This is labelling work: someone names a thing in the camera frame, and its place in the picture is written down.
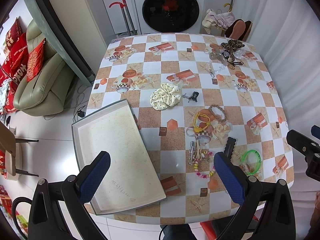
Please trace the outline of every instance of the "floor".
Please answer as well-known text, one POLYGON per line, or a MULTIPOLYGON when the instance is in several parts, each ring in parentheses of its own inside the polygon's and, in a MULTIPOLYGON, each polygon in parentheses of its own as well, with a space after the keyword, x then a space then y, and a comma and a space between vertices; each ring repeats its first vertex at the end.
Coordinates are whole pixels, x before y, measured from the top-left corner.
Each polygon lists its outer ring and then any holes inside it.
MULTIPOLYGON (((79 82, 74 85, 75 92, 68 96, 67 107, 76 105, 78 97, 77 89, 80 85, 79 82)), ((84 88, 84 86, 80 87, 79 91, 81 92, 84 88)), ((90 92, 91 88, 87 88, 84 95, 79 96, 78 102, 81 102, 83 97, 82 101, 87 101, 90 92)), ((21 111, 11 114, 10 127, 16 129, 16 136, 18 138, 39 139, 39 142, 21 144, 23 155, 22 169, 38 174, 39 178, 21 175, 18 181, 10 181, 0 176, 0 184, 4 185, 4 188, 12 199, 19 196, 32 199, 36 184, 40 178, 45 178, 48 182, 55 182, 65 180, 71 174, 79 173, 71 133, 73 116, 74 109, 65 109, 62 113, 57 114, 53 119, 48 121, 43 116, 33 117, 21 111)), ((79 240, 82 239, 72 222, 64 202, 61 202, 60 205, 72 235, 79 240)), ((30 205, 20 203, 17 211, 25 219, 28 219, 30 205)), ((161 230, 158 225, 134 224, 101 216, 91 216, 109 240, 156 240, 161 230)), ((207 239, 199 223, 190 224, 190 227, 198 240, 207 239)))

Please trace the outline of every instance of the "sofa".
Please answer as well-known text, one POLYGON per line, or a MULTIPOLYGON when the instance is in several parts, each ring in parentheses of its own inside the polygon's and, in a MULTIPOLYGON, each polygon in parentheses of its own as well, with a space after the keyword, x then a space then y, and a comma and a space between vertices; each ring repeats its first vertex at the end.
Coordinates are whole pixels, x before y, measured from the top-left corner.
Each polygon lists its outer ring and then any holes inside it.
MULTIPOLYGON (((34 20, 28 25, 26 37, 29 53, 45 38, 34 20)), ((74 75, 47 40, 40 73, 29 82, 25 75, 15 92, 13 106, 31 116, 62 112, 74 75)))

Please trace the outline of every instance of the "screw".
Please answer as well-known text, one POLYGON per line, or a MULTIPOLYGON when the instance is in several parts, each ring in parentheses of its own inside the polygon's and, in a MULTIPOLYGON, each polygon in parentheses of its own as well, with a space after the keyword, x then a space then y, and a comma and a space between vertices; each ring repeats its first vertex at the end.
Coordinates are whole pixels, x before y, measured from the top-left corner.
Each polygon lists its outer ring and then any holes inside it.
POLYGON ((70 175, 69 177, 67 177, 67 181, 69 182, 73 182, 76 179, 75 175, 70 175))
POLYGON ((249 181, 251 182, 256 182, 257 181, 257 178, 255 176, 250 176, 249 177, 249 181))
POLYGON ((284 179, 280 179, 280 180, 279 180, 279 183, 280 183, 282 186, 284 186, 285 184, 287 184, 284 179))
POLYGON ((42 185, 42 184, 44 184, 45 183, 45 179, 39 179, 39 181, 38 181, 38 184, 39 185, 42 185))

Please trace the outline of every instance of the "cream polka dot scrunchie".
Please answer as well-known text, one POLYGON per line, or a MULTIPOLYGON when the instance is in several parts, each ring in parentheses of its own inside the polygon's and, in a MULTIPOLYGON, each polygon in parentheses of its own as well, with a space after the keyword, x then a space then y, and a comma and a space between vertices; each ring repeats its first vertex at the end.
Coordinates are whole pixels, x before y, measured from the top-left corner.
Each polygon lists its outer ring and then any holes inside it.
POLYGON ((161 83, 160 86, 150 97, 150 104, 154 109, 164 110, 180 102, 181 90, 176 85, 161 83))

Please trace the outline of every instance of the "green bracelet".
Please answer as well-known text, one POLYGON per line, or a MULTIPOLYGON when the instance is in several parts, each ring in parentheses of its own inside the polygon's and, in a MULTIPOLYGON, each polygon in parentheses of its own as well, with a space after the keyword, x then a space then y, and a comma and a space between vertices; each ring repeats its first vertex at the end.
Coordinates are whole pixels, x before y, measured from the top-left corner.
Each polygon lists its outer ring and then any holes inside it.
POLYGON ((241 157, 241 162, 244 162, 246 156, 248 155, 248 153, 255 153, 255 155, 257 156, 257 166, 255 168, 255 170, 253 172, 248 172, 247 175, 254 175, 258 172, 258 170, 260 169, 260 166, 261 166, 261 156, 259 154, 259 152, 257 152, 256 150, 250 150, 250 151, 247 151, 245 152, 242 157, 241 157))

